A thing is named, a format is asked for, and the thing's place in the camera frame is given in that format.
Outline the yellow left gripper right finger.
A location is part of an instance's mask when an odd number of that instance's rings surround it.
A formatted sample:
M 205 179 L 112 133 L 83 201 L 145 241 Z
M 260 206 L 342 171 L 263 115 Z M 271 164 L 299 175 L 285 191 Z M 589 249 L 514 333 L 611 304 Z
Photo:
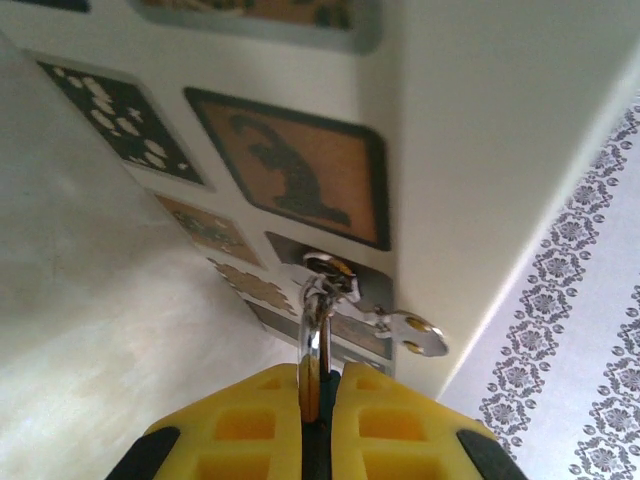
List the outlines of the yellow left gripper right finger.
M 482 423 L 362 363 L 343 368 L 331 469 L 344 480 L 526 477 Z

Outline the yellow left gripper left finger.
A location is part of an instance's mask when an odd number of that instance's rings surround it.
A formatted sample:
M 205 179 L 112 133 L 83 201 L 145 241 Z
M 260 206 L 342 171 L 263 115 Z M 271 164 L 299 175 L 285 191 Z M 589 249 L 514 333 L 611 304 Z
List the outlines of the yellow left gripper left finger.
M 109 479 L 300 479 L 297 367 L 280 364 L 153 423 Z

